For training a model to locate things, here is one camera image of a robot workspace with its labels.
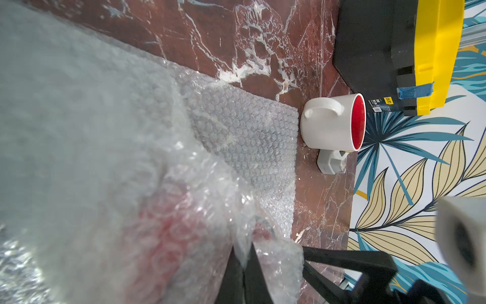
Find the blue painter's tape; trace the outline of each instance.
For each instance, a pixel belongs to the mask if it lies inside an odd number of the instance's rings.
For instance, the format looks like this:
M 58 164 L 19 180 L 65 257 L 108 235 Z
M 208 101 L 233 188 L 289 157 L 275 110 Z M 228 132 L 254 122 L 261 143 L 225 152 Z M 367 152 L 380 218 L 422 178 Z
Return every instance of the blue painter's tape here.
M 415 87 L 397 88 L 399 99 L 414 99 L 419 97 L 428 97 L 434 92 L 434 83 L 428 83 Z

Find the product label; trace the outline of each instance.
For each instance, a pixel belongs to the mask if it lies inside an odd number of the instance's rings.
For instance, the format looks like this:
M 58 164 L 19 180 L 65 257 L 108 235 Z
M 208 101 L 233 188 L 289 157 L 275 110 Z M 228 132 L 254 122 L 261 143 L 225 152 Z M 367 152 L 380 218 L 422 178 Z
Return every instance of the product label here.
M 393 99 L 391 97 L 384 97 L 385 103 L 387 105 L 392 105 L 393 104 Z
M 370 104 L 371 107 L 379 107 L 381 102 L 382 102 L 381 99 L 370 99 L 370 100 L 368 100 L 368 103 Z

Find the black plastic container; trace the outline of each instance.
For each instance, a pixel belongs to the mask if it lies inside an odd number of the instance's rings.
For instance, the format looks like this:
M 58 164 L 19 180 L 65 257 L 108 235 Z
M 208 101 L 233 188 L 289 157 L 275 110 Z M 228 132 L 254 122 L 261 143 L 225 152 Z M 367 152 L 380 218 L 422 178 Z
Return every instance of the black plastic container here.
M 414 44 L 418 0 L 344 0 L 333 63 L 344 81 L 363 94 L 368 112 L 417 115 L 417 99 L 397 88 L 415 83 Z

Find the tropical leaf pattern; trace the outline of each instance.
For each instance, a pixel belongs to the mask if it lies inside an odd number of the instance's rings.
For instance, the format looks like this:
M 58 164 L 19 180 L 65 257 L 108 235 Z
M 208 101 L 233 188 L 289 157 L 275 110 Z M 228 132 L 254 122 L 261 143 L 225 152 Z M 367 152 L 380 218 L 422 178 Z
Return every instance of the tropical leaf pattern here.
M 463 135 L 466 126 L 462 127 L 457 134 Z M 448 194 L 461 180 L 466 166 L 466 155 L 464 153 L 464 142 L 448 142 L 442 152 L 440 159 L 448 164 L 436 163 L 434 176 L 432 177 L 432 192 L 434 199 Z
M 425 247 L 407 235 L 386 230 L 359 233 L 361 238 L 374 248 L 399 257 L 414 265 L 437 262 Z
M 359 250 L 376 250 L 369 246 L 358 234 Z M 401 292 L 408 291 L 418 279 L 423 280 L 441 290 L 443 290 L 449 300 L 454 304 L 465 304 L 467 302 L 467 290 L 457 278 L 451 268 L 442 263 L 427 262 L 419 265 L 407 265 L 397 258 L 393 258 L 397 264 L 398 273 L 390 282 L 392 290 L 398 289 Z M 357 281 L 345 275 L 351 284 L 356 286 Z
M 347 239 L 347 249 L 348 250 L 359 250 L 360 244 L 353 240 L 352 238 Z
M 361 214 L 356 227 L 367 228 L 373 226 L 378 223 L 380 218 L 383 216 L 386 204 L 384 186 L 386 171 L 387 169 L 384 169 L 378 175 L 378 177 L 376 177 L 376 180 L 373 184 L 373 191 L 371 192 L 371 197 L 368 201 L 368 205 Z
M 484 13 L 482 7 L 481 6 L 475 7 L 476 5 L 482 4 L 484 2 L 486 2 L 486 0 L 466 0 L 465 1 L 465 6 L 464 6 L 465 10 L 468 13 L 472 12 L 474 15 L 469 18 L 464 18 L 463 28 L 467 28 L 470 26 L 474 26 L 486 22 L 486 17 L 480 16 L 483 15 Z
M 368 173 L 366 195 L 370 197 L 373 189 L 373 182 L 375 180 L 376 170 L 378 166 L 378 159 L 380 157 L 380 150 L 383 149 L 387 154 L 390 164 L 394 169 L 403 193 L 409 203 L 413 205 L 413 200 L 408 193 L 395 164 L 389 157 L 385 146 L 392 147 L 404 152 L 412 153 L 423 158 L 431 159 L 438 162 L 443 162 L 441 158 L 427 152 L 419 147 L 416 147 L 408 142 L 414 141 L 458 141 L 469 140 L 460 134 L 444 133 L 444 132 L 422 132 L 412 133 L 407 135 L 400 135 L 405 130 L 417 127 L 419 125 L 465 125 L 465 123 L 448 117 L 434 117 L 421 118 L 420 116 L 405 117 L 402 112 L 382 112 L 382 113 L 368 113 L 366 117 L 366 132 L 364 134 L 364 141 L 362 149 L 358 152 L 358 163 L 363 162 L 361 170 L 356 178 L 354 186 L 355 193 L 358 191 L 366 173 Z
M 486 197 L 486 179 L 459 193 L 460 197 Z
M 435 216 L 433 215 L 412 217 L 397 226 L 435 241 Z
M 481 142 L 474 154 L 471 164 L 464 173 L 464 179 L 471 179 L 486 174 L 486 128 L 483 132 Z
M 451 84 L 460 85 L 486 100 L 486 43 L 459 50 Z
M 459 51 L 451 84 L 461 85 L 486 101 L 486 43 Z M 477 106 L 478 100 L 470 98 L 470 94 L 450 96 L 446 104 L 454 103 L 451 107 L 460 105 L 467 110 L 471 107 L 463 103 L 468 100 Z M 367 115 L 364 143 L 358 152 L 355 193 L 368 202 L 356 226 L 350 229 L 356 233 L 357 241 L 350 234 L 347 248 L 382 250 L 393 255 L 399 272 L 390 283 L 391 289 L 405 292 L 415 280 L 422 279 L 444 290 L 452 303 L 466 303 L 467 290 L 447 265 L 437 262 L 432 254 L 435 251 L 427 248 L 435 241 L 433 212 L 439 197 L 486 197 L 486 128 L 474 143 L 475 151 L 470 150 L 470 144 L 465 145 L 471 140 L 465 134 L 478 137 L 477 129 L 468 127 L 477 128 L 477 123 L 474 120 L 466 124 L 450 117 L 405 117 L 397 112 Z M 459 127 L 455 133 L 436 132 L 437 127 L 430 132 L 413 129 L 420 125 L 448 125 L 447 130 L 450 126 Z M 425 142 L 443 142 L 441 152 L 437 155 L 424 150 L 421 147 Z M 396 163 L 397 150 L 402 153 L 400 157 L 409 153 L 420 159 L 406 170 L 399 170 L 402 167 Z M 386 175 L 388 169 L 395 174 Z
M 419 160 L 400 176 L 405 188 L 411 194 L 411 199 L 414 204 L 416 204 L 422 196 L 424 188 L 424 167 L 426 161 L 426 158 Z M 385 224 L 400 218 L 413 207 L 413 205 L 408 203 L 408 200 L 405 197 L 405 192 L 398 180 L 395 183 L 395 186 L 393 186 L 391 201 L 393 204 L 390 207 L 390 212 L 385 220 Z

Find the mug handle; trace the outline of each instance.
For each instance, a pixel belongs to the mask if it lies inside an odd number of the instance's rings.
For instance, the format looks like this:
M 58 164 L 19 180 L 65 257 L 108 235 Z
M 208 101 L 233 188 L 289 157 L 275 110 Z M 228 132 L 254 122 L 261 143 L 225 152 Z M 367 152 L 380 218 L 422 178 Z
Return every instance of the mug handle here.
M 328 98 L 328 97 L 320 97 L 320 98 L 314 98 L 309 100 L 305 107 L 304 111 L 304 116 L 305 118 L 310 118 L 312 116 L 312 112 L 315 108 L 321 108 L 321 109 L 328 109 L 336 113 L 337 116 L 343 114 L 344 107 L 342 104 L 340 104 L 338 101 Z

